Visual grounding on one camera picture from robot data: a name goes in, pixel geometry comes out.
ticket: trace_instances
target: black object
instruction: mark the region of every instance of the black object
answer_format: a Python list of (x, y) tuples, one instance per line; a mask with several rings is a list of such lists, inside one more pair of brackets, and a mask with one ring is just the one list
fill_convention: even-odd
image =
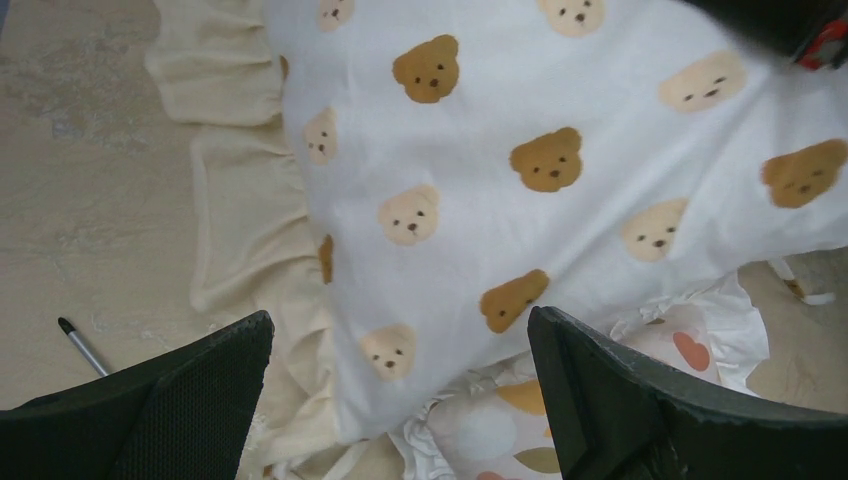
[(846, 478), (848, 415), (713, 385), (556, 308), (528, 332), (568, 480)]
[(232, 480), (271, 354), (256, 312), (108, 377), (0, 412), (0, 478)]
[(848, 0), (684, 0), (810, 69), (848, 58)]

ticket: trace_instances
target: pen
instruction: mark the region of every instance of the pen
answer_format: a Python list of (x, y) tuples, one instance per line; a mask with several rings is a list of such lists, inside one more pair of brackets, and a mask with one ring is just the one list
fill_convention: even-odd
[(77, 329), (74, 328), (71, 322), (69, 322), (66, 318), (59, 317), (59, 326), (62, 327), (62, 331), (65, 332), (65, 335), (71, 339), (71, 342), (77, 347), (77, 350), (79, 350), (82, 356), (88, 360), (88, 363), (97, 370), (97, 373), (99, 373), (101, 377), (109, 375), (109, 371), (106, 370), (103, 363), (97, 359), (97, 355), (94, 354), (94, 351), (85, 344), (85, 341), (77, 333)]

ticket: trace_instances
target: floor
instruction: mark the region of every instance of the floor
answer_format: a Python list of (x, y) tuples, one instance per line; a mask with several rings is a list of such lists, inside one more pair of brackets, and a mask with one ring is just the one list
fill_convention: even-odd
[[(157, 29), (148, 1), (11, 2), (0, 38), (0, 408), (95, 378), (59, 316), (113, 369), (220, 326), (188, 304), (193, 129), (165, 117), (142, 67)], [(805, 306), (765, 265), (745, 267), (742, 283), (772, 348), (749, 385), (848, 413), (848, 251), (792, 263), (814, 290), (836, 289), (838, 301)], [(379, 475), (372, 464), (352, 476), (399, 477), (389, 444), (366, 459), (387, 463)]]

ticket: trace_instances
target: pen tip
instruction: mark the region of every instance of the pen tip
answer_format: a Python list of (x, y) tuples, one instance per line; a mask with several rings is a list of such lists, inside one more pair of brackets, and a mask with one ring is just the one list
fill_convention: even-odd
[(63, 317), (59, 317), (59, 326), (62, 328), (62, 331), (65, 332), (65, 335), (76, 331), (76, 328), (71, 325), (71, 322), (69, 322), (66, 318)]

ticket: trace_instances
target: cream ruffle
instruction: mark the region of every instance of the cream ruffle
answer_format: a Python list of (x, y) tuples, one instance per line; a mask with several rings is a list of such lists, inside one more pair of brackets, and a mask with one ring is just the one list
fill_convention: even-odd
[[(201, 125), (191, 144), (199, 217), (191, 303), (233, 320), (264, 309), (277, 327), (239, 473), (258, 480), (266, 466), (285, 470), (337, 439), (329, 302), (284, 141), (282, 71), (262, 0), (155, 3), (161, 29), (146, 67), (167, 114)], [(284, 388), (288, 375), (303, 392)], [(292, 416), (297, 396), (306, 400)]]

